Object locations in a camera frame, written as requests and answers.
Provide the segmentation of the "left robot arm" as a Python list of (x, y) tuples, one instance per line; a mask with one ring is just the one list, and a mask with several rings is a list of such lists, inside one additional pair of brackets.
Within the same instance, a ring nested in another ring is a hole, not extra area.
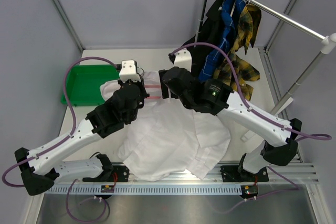
[(104, 104), (97, 106), (69, 132), (36, 149), (15, 151), (24, 188), (30, 196), (42, 194), (54, 184), (80, 179), (83, 182), (106, 182), (113, 166), (106, 154), (79, 161), (65, 158), (97, 142), (136, 120), (149, 94), (144, 82), (118, 82), (120, 88)]

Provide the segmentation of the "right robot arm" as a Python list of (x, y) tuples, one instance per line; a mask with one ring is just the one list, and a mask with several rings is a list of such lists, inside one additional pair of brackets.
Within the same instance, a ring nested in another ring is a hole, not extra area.
[(242, 156), (237, 171), (226, 171), (231, 180), (252, 182), (266, 166), (286, 166), (295, 157), (297, 134), (291, 130), (301, 130), (300, 120), (279, 119), (247, 103), (238, 92), (221, 81), (209, 79), (201, 83), (184, 68), (160, 71), (160, 81), (186, 109), (215, 115), (221, 121), (232, 119), (263, 138), (257, 148)]

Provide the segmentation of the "white shirt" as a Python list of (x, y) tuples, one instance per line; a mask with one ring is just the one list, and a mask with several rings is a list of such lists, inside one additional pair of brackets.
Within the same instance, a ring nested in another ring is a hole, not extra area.
[(188, 110), (177, 99), (146, 99), (127, 127), (118, 157), (149, 182), (184, 170), (204, 179), (224, 157), (230, 139), (216, 116)]

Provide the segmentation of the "pink hanger with metal hook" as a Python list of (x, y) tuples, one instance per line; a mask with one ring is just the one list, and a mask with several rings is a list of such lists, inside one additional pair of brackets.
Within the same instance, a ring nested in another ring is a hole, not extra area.
[(162, 91), (159, 73), (157, 71), (144, 71), (140, 67), (138, 67), (138, 73), (142, 76), (146, 92), (149, 94), (149, 97), (147, 99), (161, 99)]

